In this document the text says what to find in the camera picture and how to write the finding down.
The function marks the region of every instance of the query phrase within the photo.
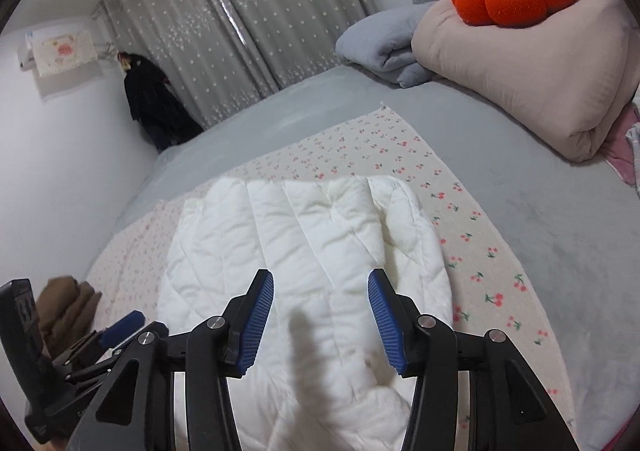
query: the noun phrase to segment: brown folded cloth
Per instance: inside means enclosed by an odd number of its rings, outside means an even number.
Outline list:
[[[102,294],[71,276],[50,279],[38,300],[38,328],[52,358],[58,357],[91,328]]]

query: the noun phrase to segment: gray bed sheet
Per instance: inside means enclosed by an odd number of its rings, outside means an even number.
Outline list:
[[[562,160],[448,81],[394,89],[340,66],[218,124],[156,164],[118,226],[206,180],[386,104],[460,178],[522,262],[558,338],[583,450],[640,404],[640,202],[602,160]]]

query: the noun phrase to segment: cherry print sheet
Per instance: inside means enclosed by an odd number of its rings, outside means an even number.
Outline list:
[[[440,238],[454,303],[454,328],[500,328],[516,344],[575,433],[574,403],[558,343],[522,266],[463,182],[390,108],[364,115],[229,171],[242,179],[324,180],[391,175],[418,196]],[[102,291],[96,327],[132,309],[155,319],[159,281],[182,205],[211,182],[172,200],[113,238],[88,281]],[[461,376],[457,449],[466,449],[468,386]]]

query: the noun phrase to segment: folded gray blanket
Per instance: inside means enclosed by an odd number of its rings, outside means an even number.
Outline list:
[[[413,88],[419,84],[431,81],[434,76],[431,70],[427,70],[417,62],[391,72],[379,72],[376,70],[370,70],[370,72],[380,79],[383,79],[383,81],[400,84],[401,88]]]
[[[376,74],[412,65],[416,61],[411,50],[411,39],[430,5],[430,2],[409,5],[364,18],[338,39],[335,52]],[[412,68],[413,74],[419,71],[416,66]],[[425,70],[421,75],[430,76],[431,73]]]

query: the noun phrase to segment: blue gripper pad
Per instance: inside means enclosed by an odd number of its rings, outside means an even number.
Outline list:
[[[247,299],[252,299],[250,292],[247,293],[246,297]],[[248,368],[254,365],[272,302],[273,275],[271,275],[271,272],[268,272],[264,276],[260,290],[255,297],[249,319],[240,334],[240,349],[236,366],[242,375],[246,373]]]
[[[100,345],[105,349],[115,348],[128,337],[135,334],[145,325],[145,315],[133,310],[124,316],[120,321],[116,321],[100,336]]]
[[[398,375],[402,375],[408,366],[404,355],[404,339],[399,320],[396,319],[392,304],[398,301],[396,292],[391,287],[382,269],[375,269],[369,274],[369,304],[378,325],[378,332],[385,347],[389,364],[396,368]]]

